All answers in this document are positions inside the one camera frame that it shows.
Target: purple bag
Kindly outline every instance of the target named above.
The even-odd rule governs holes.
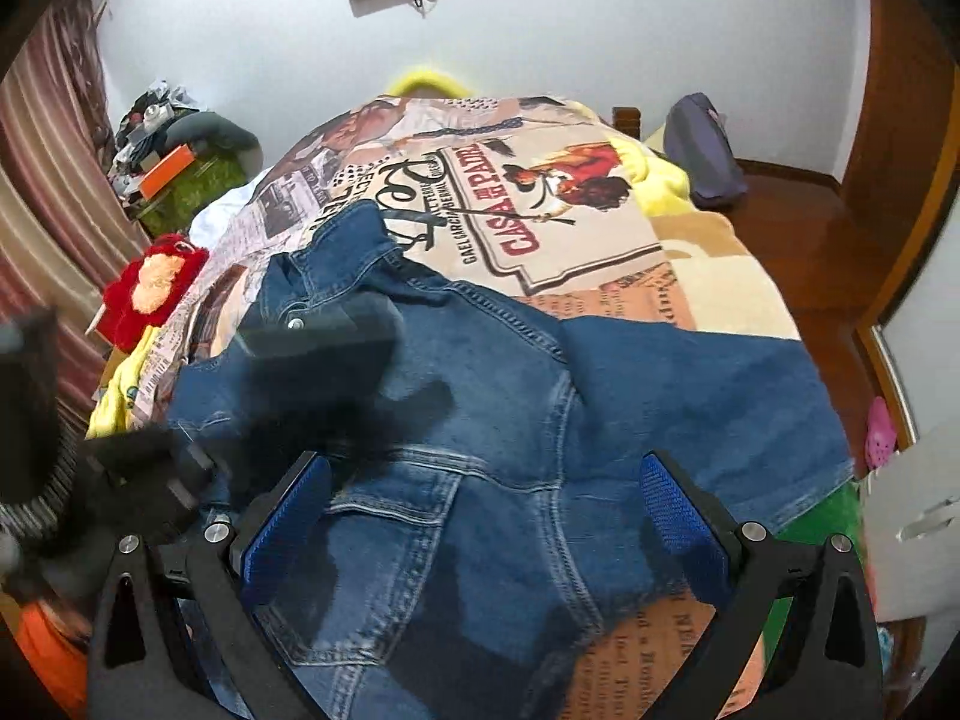
[[[730,205],[747,191],[720,116],[702,92],[682,98],[666,115],[664,154],[686,171],[697,208]]]

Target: pink shoe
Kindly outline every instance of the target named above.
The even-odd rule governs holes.
[[[890,418],[887,402],[881,397],[875,397],[867,414],[867,440],[863,447],[867,467],[879,469],[880,466],[886,466],[894,449],[896,449],[894,420]]]

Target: black metal bracket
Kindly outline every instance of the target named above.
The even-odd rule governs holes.
[[[244,609],[227,564],[236,531],[213,523],[176,557],[159,560],[138,536],[122,539],[104,586],[88,661],[91,720],[227,720],[190,647],[176,596],[189,586],[220,656],[256,720],[325,720]]]
[[[744,535],[750,533],[752,538]],[[760,638],[774,600],[793,597],[784,632],[743,720],[880,720],[880,644],[863,569],[837,533],[821,546],[738,530],[746,553],[730,603],[714,616],[645,718],[713,720]]]

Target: curtain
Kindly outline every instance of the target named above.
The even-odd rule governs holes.
[[[59,312],[59,402],[85,421],[107,343],[83,332],[147,237],[104,175],[113,157],[92,0],[56,0],[0,83],[0,317]]]

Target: jacket pocket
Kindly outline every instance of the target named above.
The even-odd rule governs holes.
[[[421,594],[460,474],[387,461],[330,502],[258,618],[293,665],[382,664]]]

